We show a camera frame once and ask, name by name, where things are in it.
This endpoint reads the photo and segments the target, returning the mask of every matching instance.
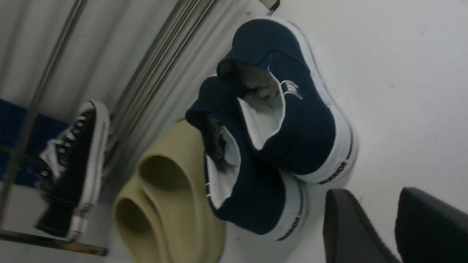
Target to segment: sneaker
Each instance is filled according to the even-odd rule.
[[[307,214],[306,188],[251,152],[234,92],[218,77],[206,79],[186,119],[202,133],[214,215],[268,240],[297,233]]]
[[[61,237],[66,232],[65,237],[73,239],[84,231],[84,217],[100,194],[109,124],[106,107],[88,101],[74,124],[47,143],[40,154],[44,168],[37,174],[37,188],[50,205],[38,229],[52,229],[51,233],[62,233]]]
[[[236,32],[218,76],[233,88],[255,154],[309,183],[345,175],[358,152],[309,43],[292,23],[253,19]]]
[[[348,190],[329,190],[323,241],[327,263],[399,263]]]

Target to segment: beige slide sandal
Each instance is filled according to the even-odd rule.
[[[137,174],[122,189],[114,208],[117,229],[135,262],[149,262],[150,258],[151,262],[218,262],[225,243],[225,223],[212,214],[204,176],[201,134],[185,120],[143,154]],[[127,197],[129,187],[137,189],[135,200]],[[131,226],[137,221],[142,226]],[[143,242],[152,243],[153,249]]]

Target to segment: white shoe lining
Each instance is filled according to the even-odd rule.
[[[281,85],[269,72],[251,65],[235,63],[239,79],[248,88],[257,88],[256,93],[238,99],[250,140],[257,150],[275,135],[285,118],[285,97]]]
[[[232,195],[241,167],[241,152],[237,142],[225,127],[221,127],[220,130],[221,136],[226,142],[224,153],[224,160],[226,161],[224,165],[225,169],[219,170],[213,159],[209,155],[205,156],[209,180],[209,197],[216,209],[219,209],[223,202]]]

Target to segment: white rubber sole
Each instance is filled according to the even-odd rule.
[[[96,123],[94,126],[93,139],[89,150],[86,178],[81,194],[80,203],[75,208],[72,222],[68,231],[67,239],[78,240],[88,227],[86,214],[96,205],[101,192],[102,170],[104,167],[104,153],[109,135],[110,117],[104,104],[98,101],[87,101],[82,105],[79,112],[96,110]]]
[[[358,137],[350,121],[333,100],[323,81],[322,74],[315,62],[312,48],[301,30],[293,23],[278,17],[262,17],[256,19],[271,20],[288,28],[299,43],[302,56],[310,70],[310,77],[322,101],[330,109],[336,127],[336,137],[331,152],[320,168],[307,175],[296,175],[297,178],[308,183],[325,184],[345,176],[356,161],[358,155]]]
[[[285,206],[278,224],[269,233],[262,235],[264,239],[283,241],[294,237],[304,225],[308,216],[309,198],[304,183],[288,172],[280,171],[285,184]]]

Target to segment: black shoe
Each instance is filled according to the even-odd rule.
[[[329,190],[323,240],[327,263],[399,263],[348,190]]]
[[[417,188],[403,188],[395,225],[405,263],[468,262],[468,215]]]
[[[109,124],[105,106],[88,101],[74,124],[47,143],[40,154],[44,169],[37,174],[37,188],[50,206],[38,229],[64,237],[68,225],[68,239],[77,239],[85,231],[86,213],[100,193]]]

